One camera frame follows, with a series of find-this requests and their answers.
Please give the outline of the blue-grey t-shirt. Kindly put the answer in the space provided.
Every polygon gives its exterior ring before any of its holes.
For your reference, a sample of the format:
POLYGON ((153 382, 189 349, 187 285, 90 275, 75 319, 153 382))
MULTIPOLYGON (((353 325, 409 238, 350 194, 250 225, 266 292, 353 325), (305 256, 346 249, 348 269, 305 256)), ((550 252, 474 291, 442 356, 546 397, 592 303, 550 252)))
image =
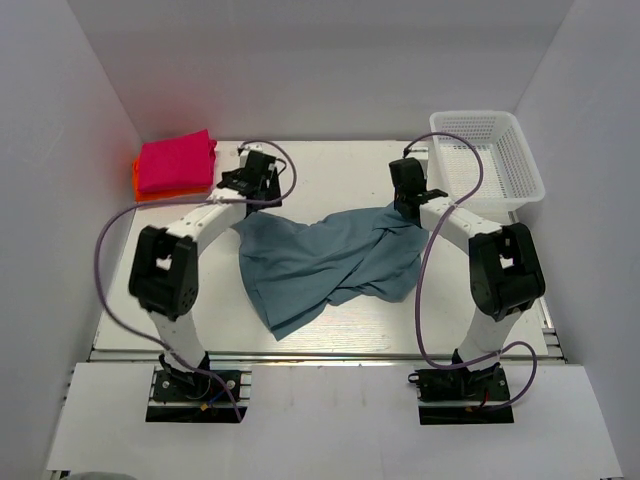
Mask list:
POLYGON ((233 229, 244 289, 276 340, 328 305, 358 296, 403 301, 417 284, 429 238, 391 205, 337 212, 310 225, 252 213, 233 229))

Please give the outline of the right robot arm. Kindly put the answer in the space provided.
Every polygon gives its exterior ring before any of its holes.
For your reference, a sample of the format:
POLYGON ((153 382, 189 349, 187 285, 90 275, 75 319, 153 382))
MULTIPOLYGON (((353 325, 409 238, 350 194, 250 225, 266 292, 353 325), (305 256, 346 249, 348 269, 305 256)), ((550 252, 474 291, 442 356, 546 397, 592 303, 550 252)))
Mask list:
POLYGON ((488 385, 484 370, 493 368, 502 352, 513 347, 506 340, 514 325, 545 293, 530 230, 522 223, 501 225, 462 207, 442 190, 429 190, 422 164, 415 158, 392 161, 389 169, 394 209, 429 232, 414 305, 419 351, 430 367, 454 370, 451 384, 459 396, 475 398, 488 385), (422 277, 437 238, 467 255, 469 288, 475 304, 466 336, 449 365, 431 360, 421 334, 422 277))

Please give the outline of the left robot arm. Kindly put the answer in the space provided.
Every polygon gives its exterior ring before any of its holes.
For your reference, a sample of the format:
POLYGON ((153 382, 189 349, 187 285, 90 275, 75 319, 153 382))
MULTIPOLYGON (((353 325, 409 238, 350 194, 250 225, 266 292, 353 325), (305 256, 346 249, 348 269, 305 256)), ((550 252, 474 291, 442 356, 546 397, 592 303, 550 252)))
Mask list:
POLYGON ((165 227, 147 226, 139 234, 129 294, 163 342, 163 369, 188 398, 205 396, 212 378, 192 315, 199 293, 199 256, 249 214, 282 205, 280 162, 256 147, 241 149, 240 166, 222 174, 203 204, 165 227))

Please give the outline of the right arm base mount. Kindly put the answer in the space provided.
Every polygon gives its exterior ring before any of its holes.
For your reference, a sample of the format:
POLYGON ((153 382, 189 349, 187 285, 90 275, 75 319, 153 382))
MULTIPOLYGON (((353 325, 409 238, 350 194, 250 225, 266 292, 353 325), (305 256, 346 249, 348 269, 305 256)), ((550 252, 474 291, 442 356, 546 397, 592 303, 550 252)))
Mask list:
POLYGON ((483 371, 420 369, 407 377, 417 390, 422 426, 513 424, 511 396, 504 369, 483 371))

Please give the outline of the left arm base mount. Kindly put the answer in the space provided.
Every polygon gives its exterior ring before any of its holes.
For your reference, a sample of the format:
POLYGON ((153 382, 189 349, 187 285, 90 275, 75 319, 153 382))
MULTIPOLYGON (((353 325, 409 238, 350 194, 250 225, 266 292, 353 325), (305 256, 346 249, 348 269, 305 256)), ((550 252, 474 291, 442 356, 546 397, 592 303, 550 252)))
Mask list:
POLYGON ((205 379, 203 386, 189 390, 189 385, 157 369, 152 377, 145 421, 157 424, 239 424, 249 406, 251 372, 222 370, 216 374, 231 391, 240 416, 236 415, 230 397, 218 381, 205 379))

